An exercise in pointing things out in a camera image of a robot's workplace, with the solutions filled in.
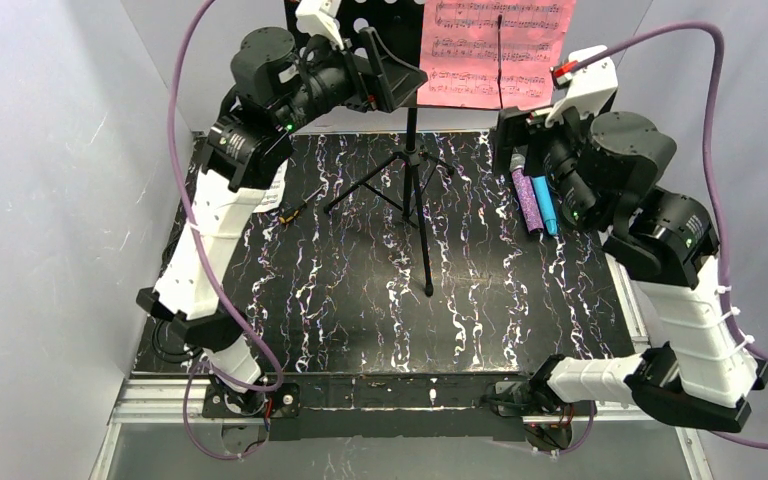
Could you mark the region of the black tripod music stand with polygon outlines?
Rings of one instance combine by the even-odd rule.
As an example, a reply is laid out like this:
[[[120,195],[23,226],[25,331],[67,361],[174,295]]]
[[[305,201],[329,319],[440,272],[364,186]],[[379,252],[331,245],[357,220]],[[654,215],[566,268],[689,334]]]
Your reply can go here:
[[[287,11],[295,14],[297,6],[289,7]],[[337,25],[339,27],[341,25],[346,26],[348,23],[366,21],[367,25],[364,27],[375,28],[384,45],[395,56],[419,68],[423,9],[424,6],[416,1],[392,1],[384,2],[382,5],[373,1],[357,2],[354,6],[349,6],[344,13],[339,9]],[[347,52],[358,57],[366,56],[359,39],[359,32],[362,28],[355,33],[346,32],[342,35]],[[335,206],[361,187],[400,211],[404,222],[419,231],[425,275],[424,293],[430,297],[434,293],[434,285],[426,232],[424,193],[439,167],[443,168],[448,176],[454,175],[455,168],[443,160],[431,156],[425,147],[417,144],[417,93],[403,107],[407,109],[407,123],[402,149],[394,151],[387,160],[366,173],[360,180],[352,183],[347,190],[340,193],[324,207],[324,213],[330,214]],[[374,176],[381,174],[398,160],[402,161],[404,165],[403,194],[400,203],[369,184]]]

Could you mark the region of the blue toy microphone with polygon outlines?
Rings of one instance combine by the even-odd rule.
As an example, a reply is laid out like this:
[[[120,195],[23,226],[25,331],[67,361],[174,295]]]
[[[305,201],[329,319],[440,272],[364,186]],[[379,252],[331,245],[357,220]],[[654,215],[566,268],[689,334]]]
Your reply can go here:
[[[531,178],[532,188],[545,231],[551,236],[558,235],[558,221],[548,181],[545,176]]]

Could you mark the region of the purple glitter microphone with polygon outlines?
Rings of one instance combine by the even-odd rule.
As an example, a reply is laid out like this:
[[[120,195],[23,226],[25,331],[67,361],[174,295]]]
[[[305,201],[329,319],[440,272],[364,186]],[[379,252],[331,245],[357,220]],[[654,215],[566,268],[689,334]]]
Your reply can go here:
[[[529,233],[542,231],[543,220],[539,211],[531,179],[524,174],[525,157],[514,153],[511,156],[509,170],[514,190]]]

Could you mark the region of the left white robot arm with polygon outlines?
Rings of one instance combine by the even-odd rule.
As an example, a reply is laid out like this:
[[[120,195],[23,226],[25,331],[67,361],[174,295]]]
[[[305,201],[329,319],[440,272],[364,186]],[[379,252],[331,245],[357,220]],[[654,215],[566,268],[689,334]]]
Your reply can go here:
[[[263,391],[252,355],[264,341],[223,292],[221,283],[242,233],[279,168],[292,155],[292,134],[338,106],[392,112],[426,83],[419,68],[393,55],[371,27],[362,55],[323,35],[299,50],[293,34],[263,27],[247,34],[231,61],[233,87],[206,135],[187,220],[157,282],[138,305],[204,350],[231,389]]]

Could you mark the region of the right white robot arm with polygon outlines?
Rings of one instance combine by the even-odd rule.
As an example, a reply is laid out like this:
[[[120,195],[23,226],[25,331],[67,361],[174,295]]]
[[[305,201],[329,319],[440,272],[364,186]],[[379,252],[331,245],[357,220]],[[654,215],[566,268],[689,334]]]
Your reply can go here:
[[[768,381],[768,362],[728,329],[708,210],[658,184],[675,141],[642,115],[573,107],[557,122],[546,110],[503,109],[492,136],[496,170],[523,148],[526,165],[546,174],[567,224],[604,234],[603,251],[639,283],[667,337],[626,357],[553,355],[531,377],[527,399],[544,408],[617,402],[670,426],[740,432],[750,392]]]

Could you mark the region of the pink sheet music page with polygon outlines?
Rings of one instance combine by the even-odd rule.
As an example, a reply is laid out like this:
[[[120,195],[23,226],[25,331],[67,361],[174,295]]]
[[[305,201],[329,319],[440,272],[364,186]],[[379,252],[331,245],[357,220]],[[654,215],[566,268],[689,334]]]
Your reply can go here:
[[[422,106],[526,110],[553,94],[574,1],[427,1],[419,67]]]

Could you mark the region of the white sheet music page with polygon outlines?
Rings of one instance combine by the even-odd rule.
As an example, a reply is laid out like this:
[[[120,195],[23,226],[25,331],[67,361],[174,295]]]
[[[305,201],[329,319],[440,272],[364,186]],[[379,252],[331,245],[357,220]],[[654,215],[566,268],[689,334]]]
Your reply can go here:
[[[270,187],[267,189],[261,202],[253,210],[254,213],[267,213],[277,209],[284,197],[286,188],[286,172],[288,160],[285,160],[277,170]]]

